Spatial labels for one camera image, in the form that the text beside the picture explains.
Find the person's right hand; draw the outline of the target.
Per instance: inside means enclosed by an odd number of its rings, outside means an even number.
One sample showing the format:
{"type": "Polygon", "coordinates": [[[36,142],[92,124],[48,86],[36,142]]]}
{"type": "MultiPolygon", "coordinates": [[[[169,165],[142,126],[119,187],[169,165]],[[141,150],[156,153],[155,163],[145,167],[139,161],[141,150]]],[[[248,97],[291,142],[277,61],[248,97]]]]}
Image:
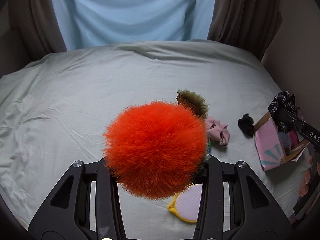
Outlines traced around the person's right hand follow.
{"type": "MultiPolygon", "coordinates": [[[[309,162],[310,165],[312,165],[313,155],[310,156],[310,158],[308,159],[308,162],[309,162]]],[[[318,175],[319,175],[319,174],[320,174],[319,161],[317,162],[316,168],[317,168],[317,173],[318,173],[318,175]]],[[[299,190],[298,190],[298,196],[299,196],[299,197],[303,197],[304,195],[307,194],[307,192],[308,192],[308,190],[309,190],[310,180],[311,180],[311,167],[308,168],[308,169],[304,172],[304,177],[303,177],[302,183],[301,183],[301,185],[300,185],[300,187],[299,187],[299,190]]]]}

